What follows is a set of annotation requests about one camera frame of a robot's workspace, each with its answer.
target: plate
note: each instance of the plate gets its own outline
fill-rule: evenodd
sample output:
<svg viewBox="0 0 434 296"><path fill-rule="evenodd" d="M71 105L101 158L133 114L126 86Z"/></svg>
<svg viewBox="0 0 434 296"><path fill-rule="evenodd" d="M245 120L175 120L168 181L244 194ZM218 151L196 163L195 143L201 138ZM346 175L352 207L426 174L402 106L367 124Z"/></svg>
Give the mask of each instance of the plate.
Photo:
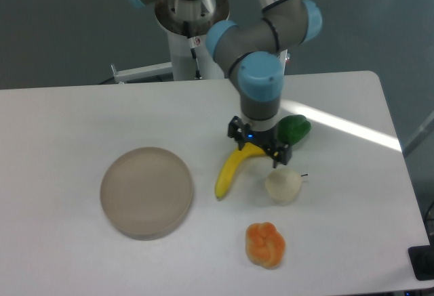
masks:
<svg viewBox="0 0 434 296"><path fill-rule="evenodd" d="M154 147L119 157L102 179L100 200L110 222L137 239L159 238L181 222L193 197L193 180L181 158Z"/></svg>

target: banana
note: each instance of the banana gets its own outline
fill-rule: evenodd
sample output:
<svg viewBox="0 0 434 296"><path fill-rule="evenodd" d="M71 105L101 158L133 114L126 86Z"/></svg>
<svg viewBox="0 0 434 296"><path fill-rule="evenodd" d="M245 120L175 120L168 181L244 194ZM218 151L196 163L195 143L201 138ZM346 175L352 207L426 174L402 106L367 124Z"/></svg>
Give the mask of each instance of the banana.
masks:
<svg viewBox="0 0 434 296"><path fill-rule="evenodd" d="M242 150L235 149L229 158L226 160L226 163L223 165L220 170L220 174L218 174L216 185L214 186L214 192L216 193L216 197L218 200L223 199L226 193L229 191L231 187L231 182L238 166L247 158L253 156L265 156L265 152L251 144L246 143Z"/></svg>

